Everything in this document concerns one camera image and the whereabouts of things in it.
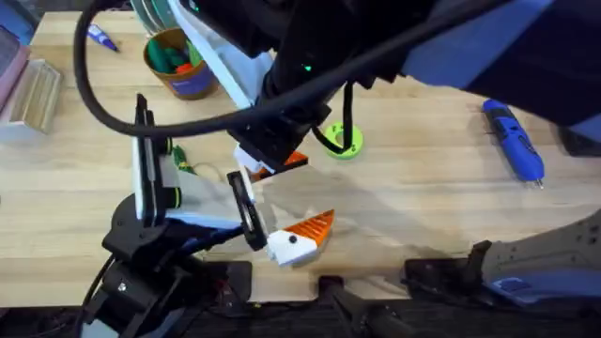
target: blue marker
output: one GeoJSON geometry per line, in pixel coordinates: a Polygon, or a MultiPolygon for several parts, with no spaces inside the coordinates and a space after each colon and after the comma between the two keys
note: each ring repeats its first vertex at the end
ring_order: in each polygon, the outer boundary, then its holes
{"type": "Polygon", "coordinates": [[[534,150],[530,138],[509,107],[495,100],[487,100],[483,110],[517,178],[533,181],[543,189],[542,179],[545,176],[543,159],[534,150]]]}
{"type": "Polygon", "coordinates": [[[90,24],[90,26],[87,28],[87,35],[97,43],[110,48],[115,52],[119,52],[115,44],[109,39],[109,36],[102,32],[100,27],[98,27],[96,24],[90,24]]]}

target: wooden table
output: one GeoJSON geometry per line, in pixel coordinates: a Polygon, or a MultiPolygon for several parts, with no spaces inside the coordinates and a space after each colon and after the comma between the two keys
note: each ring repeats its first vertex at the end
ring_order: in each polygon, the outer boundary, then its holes
{"type": "MultiPolygon", "coordinates": [[[[52,133],[36,142],[0,146],[0,306],[80,303],[108,253],[100,242],[116,205],[131,193],[130,138],[97,122],[74,84],[72,34],[79,13],[48,13],[33,40],[34,55],[64,75],[52,133]]],[[[132,12],[96,20],[120,54],[89,41],[95,92],[114,115],[132,120],[135,93],[149,100],[159,123],[234,109],[223,91],[181,101],[142,61],[145,33],[132,12]]],[[[210,259],[251,260],[254,300],[307,300],[322,274],[341,274],[366,297],[404,297],[390,283],[405,259],[464,254],[482,239],[512,240],[553,229],[599,208],[601,160],[567,157],[553,128],[515,111],[545,160],[545,189],[514,179],[479,106],[483,98],[398,79],[357,88],[355,121],[362,154],[336,161],[312,136],[300,150],[310,165],[262,182],[257,195],[267,223],[334,208],[324,253],[302,267],[280,269],[243,239],[210,259]]],[[[331,102],[340,119],[342,98],[331,102]]],[[[178,139],[200,175],[223,180],[236,169],[225,133],[178,139]]]]}

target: orange piece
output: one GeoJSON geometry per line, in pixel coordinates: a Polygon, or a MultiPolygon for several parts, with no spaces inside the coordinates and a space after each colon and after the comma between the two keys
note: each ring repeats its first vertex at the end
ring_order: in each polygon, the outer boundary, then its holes
{"type": "Polygon", "coordinates": [[[317,246],[326,239],[334,222],[334,210],[326,211],[308,220],[288,226],[285,231],[310,238],[317,246]]]}
{"type": "Polygon", "coordinates": [[[183,65],[180,65],[176,68],[176,74],[181,74],[181,73],[185,73],[186,71],[192,69],[192,64],[190,62],[187,62],[183,65]]]}
{"type": "MultiPolygon", "coordinates": [[[[308,157],[306,155],[304,155],[303,153],[301,153],[299,151],[295,151],[292,153],[292,155],[290,155],[288,160],[286,160],[284,162],[284,165],[294,164],[298,161],[305,161],[307,159],[308,159],[308,157]]],[[[263,168],[263,169],[259,170],[258,173],[251,174],[251,180],[253,182],[259,181],[262,178],[264,178],[264,176],[267,175],[268,173],[269,172],[267,171],[267,169],[263,168]]]]}

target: blue screwdriver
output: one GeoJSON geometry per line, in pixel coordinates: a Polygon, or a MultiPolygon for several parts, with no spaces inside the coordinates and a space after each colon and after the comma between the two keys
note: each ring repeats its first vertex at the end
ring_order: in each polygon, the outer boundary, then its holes
{"type": "Polygon", "coordinates": [[[496,100],[487,100],[483,104],[483,111],[517,178],[534,182],[543,189],[543,159],[509,107],[496,100]]]}

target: pen cup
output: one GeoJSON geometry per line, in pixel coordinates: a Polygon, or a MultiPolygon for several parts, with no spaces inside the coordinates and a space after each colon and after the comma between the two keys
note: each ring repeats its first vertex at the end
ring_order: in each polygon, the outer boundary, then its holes
{"type": "MultiPolygon", "coordinates": [[[[162,48],[175,48],[183,51],[186,48],[186,35],[180,28],[167,29],[157,33],[154,37],[162,48]]],[[[210,71],[207,63],[203,60],[196,67],[180,74],[158,72],[152,68],[148,59],[148,44],[144,48],[144,61],[152,72],[171,90],[171,92],[182,100],[202,99],[215,89],[217,83],[215,76],[210,71]]]]}

